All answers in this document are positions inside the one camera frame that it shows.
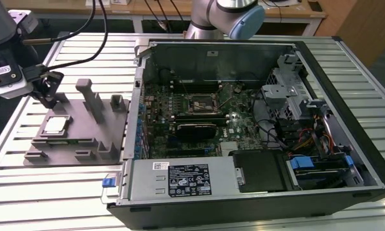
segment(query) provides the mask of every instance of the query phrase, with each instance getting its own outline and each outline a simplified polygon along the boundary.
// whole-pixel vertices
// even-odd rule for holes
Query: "circuit board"
[[[228,141],[237,142],[241,150],[261,149],[260,133],[249,110],[252,94],[253,90],[247,90],[239,83],[223,83],[217,92],[200,94],[177,94],[171,86],[147,85],[148,158],[196,157],[195,151],[204,156],[221,156],[220,143]],[[189,137],[183,140],[177,137],[177,126],[185,124],[175,121],[175,118],[189,115],[203,116],[192,124],[208,125],[215,129],[211,139],[192,140]],[[225,124],[216,126],[219,120]]]

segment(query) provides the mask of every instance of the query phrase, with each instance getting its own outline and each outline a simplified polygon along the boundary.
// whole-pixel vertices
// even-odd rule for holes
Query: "blue tab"
[[[345,156],[345,161],[347,161],[347,164],[348,166],[353,166],[353,160],[352,160],[352,157],[349,155]]]
[[[115,188],[115,187],[116,187],[116,178],[104,178],[103,188]]]
[[[308,156],[297,156],[292,160],[289,160],[289,163],[293,169],[315,167],[313,160]]]

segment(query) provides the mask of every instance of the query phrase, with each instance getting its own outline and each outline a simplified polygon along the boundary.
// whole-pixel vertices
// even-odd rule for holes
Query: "black cable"
[[[147,4],[147,7],[148,7],[148,9],[149,9],[149,11],[151,11],[151,13],[153,14],[153,16],[155,16],[155,18],[156,18],[156,20],[157,20],[157,22],[161,22],[161,20],[159,19],[159,17],[156,16],[156,13],[153,12],[153,9],[152,9],[152,7],[149,6],[149,4],[148,4],[148,1],[147,0],[144,0],[144,2],[145,2],[145,4]]]
[[[279,6],[273,1],[272,1],[272,3],[275,4],[275,6],[272,6],[272,5],[269,5],[267,2],[265,2],[265,0],[263,0],[263,2],[265,3],[265,5],[267,6],[271,6],[271,7],[277,7],[279,8],[279,12],[280,12],[280,23],[283,22],[283,14],[281,14],[281,6]]]
[[[161,9],[161,12],[163,12],[163,16],[164,16],[165,21],[167,21],[167,26],[168,26],[169,33],[172,33],[173,32],[172,25],[169,24],[169,21],[168,21],[168,18],[167,18],[167,14],[164,12],[160,0],[157,0],[157,3],[159,3],[159,6],[160,6],[160,9]]]
[[[95,58],[97,58],[99,54],[101,53],[101,51],[104,49],[104,46],[105,46],[105,43],[107,43],[107,39],[108,39],[108,22],[107,22],[107,13],[105,13],[104,5],[103,5],[103,0],[99,0],[99,2],[100,2],[100,7],[101,7],[101,11],[103,11],[103,18],[104,18],[104,39],[103,39],[103,43],[100,45],[100,48],[99,48],[97,52],[88,59],[83,59],[83,60],[79,60],[79,61],[75,61],[75,62],[71,62],[71,63],[65,63],[65,64],[60,64],[60,65],[56,65],[56,66],[49,66],[49,67],[44,68],[44,71],[51,71],[51,70],[55,70],[55,69],[59,69],[59,68],[64,68],[64,67],[68,67],[68,66],[72,66],[72,65],[87,63],[87,62],[95,60]]]
[[[95,14],[96,14],[96,0],[92,0],[91,15],[89,15],[88,21],[85,22],[85,24],[83,25],[83,27],[81,27],[79,30],[76,30],[76,32],[71,33],[69,35],[65,35],[65,36],[59,37],[59,38],[53,38],[53,39],[52,39],[52,42],[64,41],[64,40],[75,37],[76,35],[79,35],[79,34],[88,28],[88,25],[91,24],[92,19],[95,18]]]
[[[173,0],[169,0],[169,1],[172,2],[173,6],[175,6],[175,10],[177,11],[177,13],[179,13],[179,15],[180,15],[181,22],[183,22],[183,28],[184,28],[185,22],[184,22],[184,18],[183,18],[183,16],[181,16],[181,13],[180,13],[180,11],[179,11],[179,8],[177,8],[177,6],[175,5],[175,1],[173,1]]]

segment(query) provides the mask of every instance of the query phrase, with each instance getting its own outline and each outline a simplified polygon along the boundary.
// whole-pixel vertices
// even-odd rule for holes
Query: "power supply label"
[[[208,165],[168,166],[168,194],[171,197],[211,195]]]

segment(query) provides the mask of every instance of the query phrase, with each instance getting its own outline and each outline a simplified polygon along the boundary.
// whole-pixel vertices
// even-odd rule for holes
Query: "slotted metal surface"
[[[133,46],[137,38],[151,37],[181,38],[180,35],[164,34],[111,34],[107,48],[95,61],[59,70],[65,74],[59,91],[67,92],[71,99],[83,98],[75,83],[79,78],[88,77],[93,82],[92,89],[101,93],[101,98],[108,99],[119,93],[131,99],[136,71]],[[253,39],[305,41],[385,158],[385,90],[357,65],[357,61],[351,59],[352,55],[341,49],[340,43],[332,38],[315,37],[257,36]],[[93,33],[71,38],[53,47],[48,64],[89,57],[101,40],[103,34]],[[312,87],[320,95],[315,83]],[[0,231],[127,230],[100,200],[101,180],[108,173],[120,170],[119,165],[51,168],[23,165],[24,152],[29,149],[45,112],[39,102],[24,98],[0,137]],[[116,198],[117,190],[108,189],[107,197]],[[355,205],[319,218],[243,222],[176,230],[249,231],[276,228],[297,231],[385,230],[385,199]]]

